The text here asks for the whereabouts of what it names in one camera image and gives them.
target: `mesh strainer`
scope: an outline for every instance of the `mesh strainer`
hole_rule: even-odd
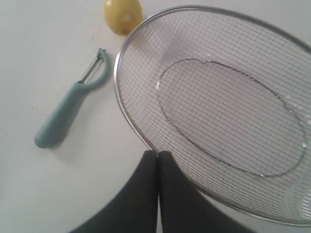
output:
[[[154,150],[233,208],[311,224],[311,48],[260,20],[180,6],[144,21],[115,65],[120,107]]]

